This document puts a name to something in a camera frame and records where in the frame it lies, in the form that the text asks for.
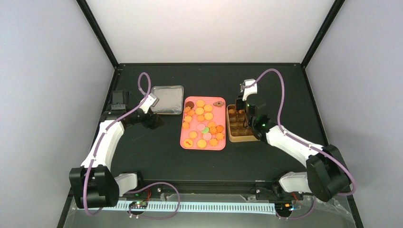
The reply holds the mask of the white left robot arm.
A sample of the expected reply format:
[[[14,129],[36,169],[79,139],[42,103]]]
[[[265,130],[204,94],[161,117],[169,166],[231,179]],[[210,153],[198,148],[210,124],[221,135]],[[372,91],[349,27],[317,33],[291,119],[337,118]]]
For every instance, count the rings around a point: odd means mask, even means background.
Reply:
[[[129,108],[129,95],[128,91],[113,92],[112,101],[101,116],[98,135],[88,156],[69,173],[74,199],[80,209],[89,211],[114,207],[121,196],[139,185],[142,176],[137,171],[117,177],[110,171],[118,142],[130,125],[141,123],[146,128],[155,129],[163,122],[151,110],[159,101],[154,94],[145,94],[132,110]]]

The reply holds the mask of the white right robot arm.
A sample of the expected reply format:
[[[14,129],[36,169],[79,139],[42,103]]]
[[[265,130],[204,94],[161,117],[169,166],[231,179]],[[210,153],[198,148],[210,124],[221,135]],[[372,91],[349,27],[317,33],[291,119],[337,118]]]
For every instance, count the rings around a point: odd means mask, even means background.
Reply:
[[[333,154],[339,149],[334,145],[322,146],[305,140],[279,125],[267,115],[266,103],[256,94],[244,98],[239,94],[235,107],[245,115],[244,126],[254,137],[276,147],[306,168],[303,172],[287,172],[271,185],[271,194],[277,199],[289,193],[308,193],[327,202],[336,195],[352,192],[353,183],[346,167]]]

